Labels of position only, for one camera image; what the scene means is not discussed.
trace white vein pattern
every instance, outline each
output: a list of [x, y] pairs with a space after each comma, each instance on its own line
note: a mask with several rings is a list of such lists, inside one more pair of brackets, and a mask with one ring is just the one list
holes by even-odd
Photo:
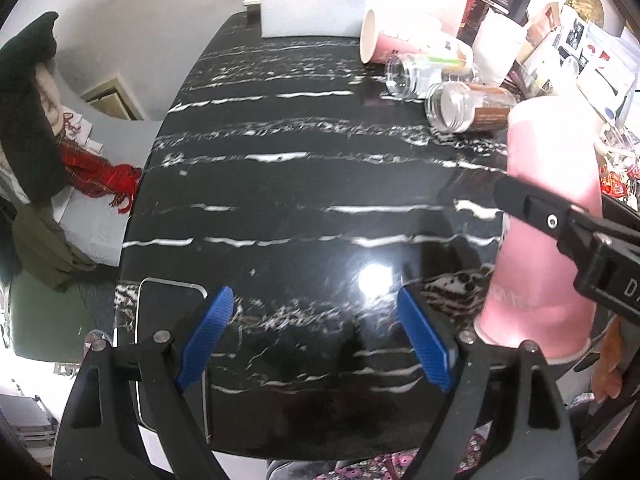
[[402, 97], [396, 97], [395, 95], [389, 95], [389, 94], [380, 94], [380, 99], [382, 99], [383, 101], [400, 101], [404, 103], [418, 103], [419, 105], [424, 103], [424, 101], [420, 101], [420, 99], [404, 99]]
[[422, 380], [422, 377], [412, 381], [411, 383], [402, 384], [401, 386], [372, 386], [370, 391], [388, 394], [405, 394], [411, 390], [416, 384]]
[[260, 99], [266, 99], [265, 95], [249, 95], [246, 97], [227, 97], [225, 99], [209, 99], [207, 101], [199, 101], [197, 103], [187, 103], [187, 104], [178, 104], [173, 108], [170, 108], [167, 112], [168, 114], [172, 114], [174, 112], [181, 112], [191, 107], [202, 108], [207, 105], [223, 105], [225, 103], [235, 103], [238, 101], [259, 101]]
[[186, 247], [188, 245], [191, 245], [192, 243], [193, 243], [193, 238], [185, 238], [183, 240], [166, 240], [164, 238], [154, 238], [153, 240], [149, 240], [147, 242], [141, 242], [138, 240], [124, 242], [122, 244], [122, 248], [126, 249], [127, 247], [132, 247], [132, 246], [147, 247], [149, 245], [160, 245], [160, 246], [167, 246], [167, 247]]
[[444, 206], [430, 204], [413, 204], [413, 205], [332, 205], [325, 207], [322, 211], [335, 211], [338, 213], [347, 213], [357, 215], [363, 213], [409, 213], [410, 211], [426, 210], [426, 211], [443, 211]]
[[[371, 386], [369, 388], [370, 392], [375, 392], [375, 393], [388, 393], [388, 394], [405, 394], [407, 393], [409, 390], [411, 390], [416, 384], [418, 384], [420, 381], [422, 380], [422, 378], [418, 378], [415, 381], [412, 381], [410, 383], [407, 384], [400, 384], [399, 386]], [[273, 384], [264, 384], [265, 386], [273, 386]], [[219, 386], [218, 384], [211, 384], [210, 388], [212, 388], [213, 390], [219, 391], [223, 394], [228, 394], [228, 395], [236, 395], [236, 394], [242, 394], [245, 392], [251, 392], [254, 390], [254, 388], [246, 388], [246, 389], [242, 389], [242, 390], [236, 390], [236, 389], [232, 389], [232, 388], [225, 388], [224, 386]], [[287, 395], [295, 395], [297, 393], [300, 392], [304, 392], [305, 390], [277, 390], [278, 393], [280, 394], [287, 394]]]
[[[293, 94], [276, 94], [274, 97], [279, 99], [291, 99], [292, 97], [328, 97], [328, 96], [347, 96], [354, 95], [351, 90], [334, 90], [330, 92], [296, 92]], [[207, 101], [199, 101], [196, 103], [180, 103], [171, 108], [167, 113], [172, 114], [174, 112], [181, 112], [187, 108], [197, 107], [202, 108], [208, 105], [223, 105], [226, 103], [235, 103], [239, 101], [259, 101], [260, 99], [267, 99], [270, 96], [266, 95], [249, 95], [245, 97], [227, 97], [224, 99], [210, 99]]]
[[158, 210], [154, 210], [153, 213], [162, 215], [165, 213], [172, 213], [174, 211], [181, 211], [184, 209], [202, 209], [203, 211], [207, 211], [207, 212], [224, 213], [224, 212], [235, 211], [238, 208], [232, 205], [191, 204], [187, 206], [174, 206], [167, 209], [158, 209]]
[[231, 162], [238, 160], [255, 160], [257, 162], [289, 162], [304, 158], [306, 160], [348, 160], [351, 162], [366, 162], [368, 164], [406, 164], [408, 162], [421, 162], [423, 164], [436, 164], [443, 168], [463, 168], [466, 170], [481, 170], [505, 173], [501, 168], [484, 166], [465, 160], [441, 160], [439, 158], [419, 158], [409, 156], [391, 155], [385, 153], [349, 153], [338, 155], [316, 155], [310, 152], [286, 152], [286, 153], [250, 153], [248, 155], [199, 155], [186, 158], [184, 153], [168, 153], [158, 166], [152, 166], [147, 171], [158, 167], [168, 168], [177, 164], [194, 166], [195, 164], [211, 164], [214, 162]]
[[328, 92], [294, 92], [292, 94], [276, 94], [276, 97], [291, 99], [292, 97], [327, 97], [330, 95], [355, 95], [351, 90], [332, 90]]
[[496, 208], [482, 207], [471, 200], [454, 200], [456, 211], [471, 211], [476, 218], [493, 220], [501, 211]]
[[284, 238], [282, 240], [234, 240], [232, 238], [226, 237], [205, 237], [204, 241], [210, 242], [212, 244], [226, 244], [236, 248], [240, 247], [268, 247], [273, 245], [283, 245], [288, 244], [290, 242], [333, 242], [335, 240], [343, 240], [350, 244], [358, 245], [360, 247], [372, 249], [376, 247], [383, 247], [392, 244], [425, 244], [425, 243], [441, 243], [448, 244], [457, 238], [465, 238], [469, 243], [479, 246], [479, 247], [487, 247], [493, 243], [499, 242], [500, 237], [495, 236], [491, 238], [479, 238], [476, 236], [472, 236], [466, 233], [456, 233], [453, 236], [448, 238], [440, 237], [440, 236], [430, 236], [430, 235], [414, 235], [409, 236], [405, 234], [393, 235], [393, 236], [385, 236], [381, 238], [364, 238], [364, 237], [353, 237], [353, 236], [345, 236], [342, 234], [338, 235], [327, 235], [321, 236], [318, 238]]
[[413, 348], [379, 348], [377, 350], [358, 350], [353, 353], [354, 357], [371, 357], [373, 355], [384, 354], [412, 354]]
[[418, 370], [422, 370], [422, 365], [420, 363], [408, 368], [399, 368], [397, 370], [374, 370], [373, 368], [367, 366], [362, 370], [355, 370], [348, 373], [353, 375], [375, 375], [380, 377], [407, 377], [409, 375], [412, 375], [414, 372], [417, 372]]
[[345, 58], [335, 51], [307, 53], [304, 50], [260, 56], [251, 60], [233, 56], [221, 59], [214, 66], [190, 73], [181, 93], [246, 83], [278, 80], [315, 79], [342, 80], [360, 84], [365, 71], [359, 59]]
[[275, 41], [265, 41], [259, 46], [235, 46], [228, 50], [218, 50], [210, 54], [203, 54], [197, 62], [205, 59], [219, 59], [220, 57], [240, 56], [244, 54], [267, 54], [270, 52], [284, 52], [286, 50], [299, 50], [301, 48], [317, 48], [321, 46], [358, 46], [358, 40], [327, 40], [327, 41], [293, 41], [287, 46]]
[[415, 146], [452, 146], [456, 149], [471, 149], [476, 155], [489, 156], [492, 153], [505, 155], [507, 147], [501, 142], [485, 137], [460, 137], [456, 134], [442, 134], [426, 124], [393, 126], [389, 124], [363, 124], [356, 121], [332, 118], [308, 117], [292, 118], [270, 122], [247, 122], [234, 124], [202, 134], [185, 132], [172, 136], [160, 136], [154, 142], [154, 150], [174, 148], [184, 142], [200, 142], [218, 137], [264, 137], [286, 132], [319, 132], [351, 136], [397, 137]]

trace gray chair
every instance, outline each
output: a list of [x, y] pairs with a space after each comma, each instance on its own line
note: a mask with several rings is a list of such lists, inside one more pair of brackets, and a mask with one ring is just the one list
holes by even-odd
[[42, 465], [50, 465], [57, 421], [39, 397], [0, 395], [0, 416], [9, 424], [21, 444]]
[[[146, 158], [160, 129], [160, 121], [124, 121], [99, 112], [82, 101], [66, 84], [55, 67], [50, 70], [60, 91], [63, 105], [82, 114], [93, 128], [90, 139], [101, 142], [102, 156], [112, 164], [131, 164], [144, 168]], [[90, 198], [73, 190], [60, 227], [66, 240], [94, 262], [117, 267], [127, 228], [128, 214], [119, 214], [109, 204], [113, 196]]]

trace blue gripper pad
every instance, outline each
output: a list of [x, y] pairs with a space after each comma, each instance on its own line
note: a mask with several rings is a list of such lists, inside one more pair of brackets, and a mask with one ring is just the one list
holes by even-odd
[[431, 311], [428, 306], [421, 308], [406, 287], [398, 291], [398, 316], [427, 380], [447, 393], [453, 385], [450, 370], [457, 359], [457, 345], [439, 326], [436, 313], [431, 311], [429, 316], [427, 309]]
[[226, 286], [213, 299], [200, 324], [182, 349], [180, 373], [175, 379], [175, 384], [181, 391], [202, 377], [233, 310], [234, 293]]

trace white wall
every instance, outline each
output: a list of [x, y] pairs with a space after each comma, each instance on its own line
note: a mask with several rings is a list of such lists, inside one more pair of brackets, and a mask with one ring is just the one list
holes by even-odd
[[20, 0], [0, 30], [0, 44], [47, 10], [56, 60], [83, 94], [119, 74], [143, 114], [162, 120], [185, 76], [242, 0]]

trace clothing pile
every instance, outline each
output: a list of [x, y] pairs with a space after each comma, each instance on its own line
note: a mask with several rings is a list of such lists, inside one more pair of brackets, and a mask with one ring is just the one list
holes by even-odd
[[22, 266], [62, 291], [96, 268], [58, 225], [69, 185], [91, 197], [113, 194], [113, 206], [127, 200], [124, 214], [141, 171], [101, 157], [91, 124], [60, 103], [46, 67], [56, 54], [57, 18], [46, 12], [0, 49], [0, 278], [8, 284]]

